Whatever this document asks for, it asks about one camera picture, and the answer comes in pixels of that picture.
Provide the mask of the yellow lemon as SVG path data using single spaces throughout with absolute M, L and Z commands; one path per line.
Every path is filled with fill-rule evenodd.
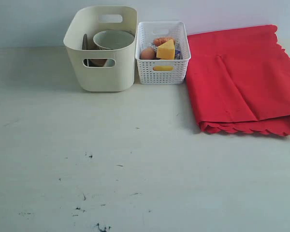
M 173 70 L 173 66 L 155 66 L 153 70 L 157 72 L 169 72 Z

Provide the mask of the brown egg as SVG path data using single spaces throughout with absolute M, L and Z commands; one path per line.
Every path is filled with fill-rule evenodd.
M 148 47 L 146 49 L 144 49 L 141 53 L 140 53 L 140 59 L 142 60 L 152 60 L 156 57 L 156 52 L 153 48 Z

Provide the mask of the yellow cheese wedge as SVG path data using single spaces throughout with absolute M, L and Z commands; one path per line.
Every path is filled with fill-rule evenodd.
M 173 60 L 175 57 L 175 45 L 172 39 L 157 47 L 157 58 Z

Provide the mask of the small milk carton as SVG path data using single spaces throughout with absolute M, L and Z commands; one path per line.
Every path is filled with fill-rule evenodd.
M 175 50 L 174 59 L 181 59 L 181 51 Z

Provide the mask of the fried chicken piece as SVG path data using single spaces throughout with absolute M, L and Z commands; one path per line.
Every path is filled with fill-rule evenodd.
M 152 44 L 155 46 L 160 46 L 166 42 L 168 42 L 169 40 L 172 40 L 173 43 L 176 43 L 176 39 L 174 39 L 173 37 L 159 37 L 153 40 Z

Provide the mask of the pale green ceramic bowl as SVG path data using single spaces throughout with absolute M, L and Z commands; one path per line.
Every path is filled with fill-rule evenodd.
M 93 36 L 94 44 L 102 50 L 117 50 L 129 46 L 134 36 L 122 30 L 104 30 Z

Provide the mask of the brown wooden plate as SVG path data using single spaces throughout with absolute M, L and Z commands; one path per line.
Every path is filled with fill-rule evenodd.
M 83 36 L 82 49 L 89 50 L 87 34 Z M 107 59 L 84 59 L 83 64 L 87 67 L 104 67 Z

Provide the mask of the red tablecloth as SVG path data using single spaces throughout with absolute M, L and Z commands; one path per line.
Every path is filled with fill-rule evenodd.
M 290 57 L 264 25 L 188 36 L 186 83 L 207 133 L 290 135 Z

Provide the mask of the stainless steel cup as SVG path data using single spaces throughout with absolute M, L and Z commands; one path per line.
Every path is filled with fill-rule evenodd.
M 107 59 L 103 67 L 113 67 L 116 62 L 113 59 Z

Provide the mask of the cream plastic bin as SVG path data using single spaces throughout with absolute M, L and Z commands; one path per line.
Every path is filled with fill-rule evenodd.
M 63 39 L 73 70 L 80 86 L 91 92 L 119 92 L 134 83 L 135 47 L 117 50 L 100 50 L 93 36 L 104 30 L 137 33 L 137 11 L 128 6 L 90 6 L 79 10 L 70 23 Z M 87 34 L 89 50 L 82 49 L 83 36 Z M 113 67 L 87 67 L 84 59 L 113 59 Z

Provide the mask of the white perforated plastic basket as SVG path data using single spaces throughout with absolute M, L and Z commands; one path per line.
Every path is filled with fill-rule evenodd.
M 151 47 L 153 40 L 159 37 L 173 37 L 176 39 L 175 50 L 181 51 L 181 59 L 152 60 L 140 59 L 140 53 Z M 191 53 L 189 49 L 186 28 L 180 21 L 140 22 L 137 27 L 135 59 L 141 84 L 145 85 L 177 85 L 181 84 L 186 76 Z M 157 72 L 155 66 L 173 66 L 169 72 Z

